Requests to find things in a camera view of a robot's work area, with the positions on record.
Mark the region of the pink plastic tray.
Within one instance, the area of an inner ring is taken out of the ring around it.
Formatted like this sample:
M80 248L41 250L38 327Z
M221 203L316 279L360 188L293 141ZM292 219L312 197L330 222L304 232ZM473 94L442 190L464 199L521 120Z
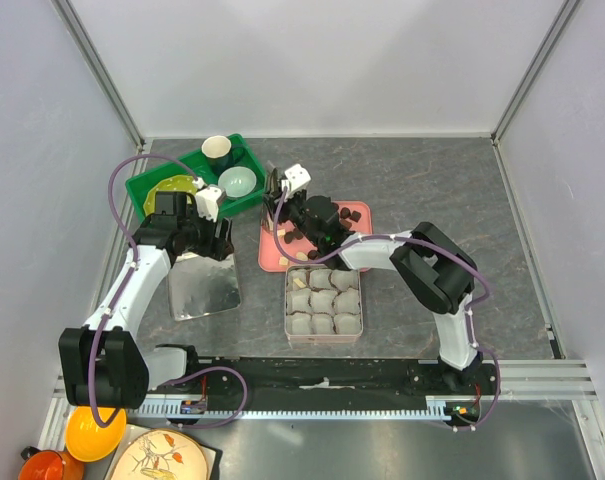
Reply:
M336 201L336 204L339 209L348 208L351 211L360 213L358 221L348 218L353 231L365 234L371 234L373 232L372 214L366 203L361 201ZM284 237L293 230L293 224L290 221L287 221L278 225L277 235L281 247L289 255L298 259L299 254L308 254L314 247L305 237L302 237L301 239L294 237L290 243L287 243ZM269 227L260 230L258 264L264 271L270 273L285 272L293 265L293 263L283 256L276 248L273 231Z

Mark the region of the pink chocolate tin box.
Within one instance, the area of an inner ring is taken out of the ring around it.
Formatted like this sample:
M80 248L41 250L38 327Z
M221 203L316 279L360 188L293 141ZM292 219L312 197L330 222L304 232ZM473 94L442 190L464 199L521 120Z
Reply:
M292 289L299 278L306 288ZM360 274L297 266L285 275L284 332L291 345L353 344L363 333Z

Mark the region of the metal tongs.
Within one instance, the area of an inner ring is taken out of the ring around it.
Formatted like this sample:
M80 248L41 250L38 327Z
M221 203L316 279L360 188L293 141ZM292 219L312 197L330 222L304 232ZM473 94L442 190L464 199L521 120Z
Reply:
M262 195L261 226L269 234L273 233L273 214L281 196L281 173L272 163L267 163L267 176Z

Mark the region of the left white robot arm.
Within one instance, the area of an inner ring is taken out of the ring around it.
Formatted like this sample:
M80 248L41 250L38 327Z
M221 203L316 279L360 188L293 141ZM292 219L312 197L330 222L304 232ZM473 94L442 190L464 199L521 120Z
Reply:
M81 327L67 328L59 338L70 404L133 409L166 382L180 393L198 388L202 371L187 360L185 348L158 347L142 354L136 337L153 294L180 256L222 261L232 253L232 223L219 215L225 197L217 186L196 194L157 193L155 210L133 234L105 298Z

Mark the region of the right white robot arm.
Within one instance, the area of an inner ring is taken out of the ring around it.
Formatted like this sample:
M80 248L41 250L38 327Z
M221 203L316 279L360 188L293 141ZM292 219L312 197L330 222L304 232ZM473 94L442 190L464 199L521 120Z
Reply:
M475 383L483 354L474 335L472 306L490 291L476 263L439 228L421 222L397 234L355 232L330 198L309 197L304 190L267 193L263 203L274 226L289 222L312 244L308 265L397 272L434 316L442 386L459 394Z

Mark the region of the silver tin lid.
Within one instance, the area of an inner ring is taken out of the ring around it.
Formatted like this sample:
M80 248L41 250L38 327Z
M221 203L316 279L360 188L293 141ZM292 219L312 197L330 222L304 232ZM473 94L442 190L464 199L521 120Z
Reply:
M235 255L218 261L185 253L167 276L172 318L186 321L235 309L241 304Z

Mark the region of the yellow green plate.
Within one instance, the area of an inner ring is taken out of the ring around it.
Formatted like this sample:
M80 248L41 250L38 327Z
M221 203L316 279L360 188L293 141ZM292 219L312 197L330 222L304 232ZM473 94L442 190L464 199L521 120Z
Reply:
M147 194L143 204L144 216L148 216L155 211L155 198L158 192L173 191L184 191L195 195L197 187L194 184L193 177L190 175L175 175L158 182Z

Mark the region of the pale green bowl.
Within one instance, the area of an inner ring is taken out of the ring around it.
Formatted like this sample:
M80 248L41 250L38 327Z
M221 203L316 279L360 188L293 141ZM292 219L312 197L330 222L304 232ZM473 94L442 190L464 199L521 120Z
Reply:
M225 170L218 178L217 185L223 189L228 198L239 199L249 195L257 184L255 173L243 166Z

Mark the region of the green plastic crate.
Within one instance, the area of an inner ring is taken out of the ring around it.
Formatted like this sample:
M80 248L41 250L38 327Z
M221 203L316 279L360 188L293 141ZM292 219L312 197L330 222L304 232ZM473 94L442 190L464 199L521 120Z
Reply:
M233 147L240 148L240 152L234 154L234 158L237 160L236 166L250 169L256 175L257 182L253 190L243 197L232 199L230 196L227 196L226 201L220 207L221 218L235 216L259 205L262 202L267 176L264 167L239 133L231 134L230 141ZM178 160L187 165L207 184L217 183L218 175L211 170L209 162L201 150L191 151L180 156ZM144 206L149 193L154 187L165 179L185 174L186 171L175 163L164 162L157 167L128 179L125 186L138 219L143 220L146 217L147 213Z

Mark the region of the dark teal mug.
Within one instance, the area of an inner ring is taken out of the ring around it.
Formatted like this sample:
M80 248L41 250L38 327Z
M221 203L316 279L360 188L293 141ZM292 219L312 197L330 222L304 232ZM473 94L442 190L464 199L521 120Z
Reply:
M246 150L242 145L234 145L228 137L216 135L202 143L201 152L206 157L211 171L216 176L220 176L234 167L245 155Z

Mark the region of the decorated round plate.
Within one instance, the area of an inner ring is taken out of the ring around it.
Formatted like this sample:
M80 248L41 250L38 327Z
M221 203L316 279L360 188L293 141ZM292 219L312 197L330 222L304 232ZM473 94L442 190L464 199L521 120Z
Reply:
M109 479L208 479L202 447L177 431L153 429L128 440L115 458Z

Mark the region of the yellow bowl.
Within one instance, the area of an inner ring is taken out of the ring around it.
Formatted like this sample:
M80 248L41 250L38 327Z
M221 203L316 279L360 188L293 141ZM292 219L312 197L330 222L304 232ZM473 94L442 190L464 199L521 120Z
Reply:
M124 410L119 410L107 427L100 427L89 406L78 406L68 420L65 446L77 460L91 463L107 457L120 444L127 425Z

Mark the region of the orange mug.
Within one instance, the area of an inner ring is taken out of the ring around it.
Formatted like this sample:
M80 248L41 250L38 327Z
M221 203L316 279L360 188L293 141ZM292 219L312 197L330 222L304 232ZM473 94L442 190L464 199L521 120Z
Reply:
M22 450L24 464L19 480L82 480L85 465L67 451L39 450L29 446Z

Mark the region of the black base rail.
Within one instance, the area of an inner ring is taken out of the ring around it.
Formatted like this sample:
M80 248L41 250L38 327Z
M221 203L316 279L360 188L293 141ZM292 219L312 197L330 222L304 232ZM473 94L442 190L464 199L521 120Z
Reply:
M474 399L496 392L498 373L492 363L456 373L439 360L406 358L201 357L183 377L158 387L183 391L201 387L208 398L227 397L242 391L241 380L252 396L262 390L271 398L276 393L335 390L359 396Z

